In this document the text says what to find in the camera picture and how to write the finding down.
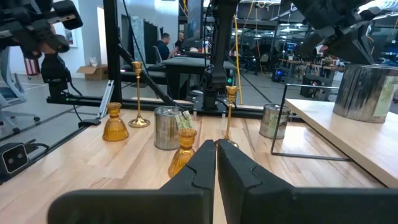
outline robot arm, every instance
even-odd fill
[[[300,55],[307,55],[314,47],[328,46],[329,54],[351,63],[373,64],[366,31],[370,21],[381,10],[371,7],[358,14],[359,6],[371,0],[292,0],[308,23],[315,29],[301,45]]]
[[[52,24],[63,22],[67,29],[83,25],[73,2],[66,0],[2,0],[0,2],[0,47],[20,46],[27,58],[39,58],[40,46],[67,52],[68,42],[52,32]]]
[[[30,59],[39,58],[44,52],[43,81],[49,84],[52,97],[62,97],[71,77],[58,53],[67,52],[69,44],[62,35],[54,34],[52,24],[62,22],[70,30],[83,25],[73,2],[0,0],[0,14],[0,47],[18,45],[24,57]]]

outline cylindrical metal container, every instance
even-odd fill
[[[175,115],[182,112],[183,109],[174,106],[162,106],[155,109],[155,146],[157,148],[173,150],[180,147]]]
[[[262,114],[260,134],[267,138],[274,138],[275,128],[278,122],[278,116],[280,111],[280,105],[269,103],[264,105],[264,112]],[[289,120],[290,110],[284,106],[282,110],[282,116],[280,117],[278,132],[276,139],[282,139],[285,137],[285,131],[287,121]]]
[[[333,112],[358,121],[384,123],[397,88],[397,67],[349,64]]]

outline wooden tabletop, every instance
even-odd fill
[[[287,60],[287,59],[279,59],[281,62],[287,62],[287,63],[294,63],[294,64],[304,64],[305,62],[300,61],[300,60]]]
[[[337,67],[334,65],[319,65],[319,64],[315,64],[315,63],[311,63],[311,62],[304,62],[301,60],[287,60],[287,59],[279,59],[282,62],[287,62],[287,63],[292,63],[292,64],[302,64],[302,65],[306,65],[306,66],[312,66],[312,67],[316,67],[316,68],[323,68],[323,69],[327,69],[327,70],[331,70],[331,71],[339,71],[339,72],[343,72],[345,69],[344,67]]]
[[[125,123],[137,111],[122,110]],[[129,130],[120,142],[102,140],[107,118],[101,125],[84,130],[45,158],[0,186],[1,223],[45,223],[50,204],[61,194],[78,189],[158,189],[168,180],[167,169],[175,151],[154,146],[154,112],[143,111],[151,121],[143,129]],[[225,134],[226,119],[195,119],[198,131],[194,148],[206,139]],[[275,175],[295,186],[309,187],[381,187],[352,162],[319,161],[271,156],[271,139],[259,135],[260,120],[233,118],[231,139],[241,150]],[[289,123],[285,139],[276,143],[278,151],[341,156],[333,146],[303,123]],[[226,223],[216,176],[214,223]]]
[[[334,103],[286,100],[310,126],[389,187],[398,187],[398,114],[384,124],[366,123],[333,113]]]

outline yellow cable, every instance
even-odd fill
[[[239,70],[238,22],[236,21],[236,16],[235,15],[234,15],[234,21],[235,21],[236,69],[238,71],[240,102],[241,102],[241,105],[243,105],[242,85],[241,85],[241,71]]]
[[[261,2],[259,2],[259,4],[258,4],[258,6],[259,6],[260,9],[263,9],[263,8],[266,6],[266,4],[267,4],[267,3],[263,2],[264,4],[263,4],[262,7],[261,7],[261,6],[260,6],[260,3],[261,3]]]
[[[182,0],[182,2],[184,3],[184,9],[183,9],[183,11],[188,12],[187,0]]]
[[[244,28],[246,27],[246,24],[248,23],[248,19],[249,19],[249,16],[251,15],[251,9],[253,8],[253,5],[254,5],[254,1],[251,3],[250,10],[249,10],[249,14],[248,14],[248,16],[246,17],[246,21],[244,22],[244,25],[243,25],[242,30],[244,30]]]
[[[258,38],[258,37],[257,37],[257,9],[256,9],[256,38]],[[262,66],[261,66],[261,54],[260,54],[259,39],[256,39],[256,42],[257,42],[257,51],[259,52],[259,61],[258,61],[257,63],[260,63],[260,70],[261,70],[261,73],[262,73],[263,75],[266,75],[266,74],[264,74],[264,72],[262,71]]]
[[[397,20],[396,20],[396,24],[394,25],[394,30],[392,31],[392,36],[393,36],[393,37],[394,37],[395,34],[396,34],[396,27],[397,27],[397,24],[398,24],[398,18],[397,18]]]
[[[370,36],[368,36],[368,35],[366,35],[366,37],[369,38],[369,39],[371,39],[371,41],[372,41],[372,43],[373,43],[373,47],[372,47],[372,51],[371,51],[371,54],[373,54],[373,50],[374,50],[374,40],[373,40]]]

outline office chair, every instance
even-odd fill
[[[11,121],[11,118],[16,116],[32,116],[34,121],[40,121],[40,118],[35,114],[30,113],[15,113],[4,111],[4,108],[18,105],[26,102],[25,90],[15,74],[15,81],[11,78],[11,71],[9,67],[10,48],[2,50],[1,52],[1,76],[7,87],[0,87],[0,121],[12,127],[12,132],[19,134],[21,130]]]
[[[155,54],[156,54],[156,63],[162,63],[162,56],[160,56],[159,49],[156,46],[153,46],[155,49]]]

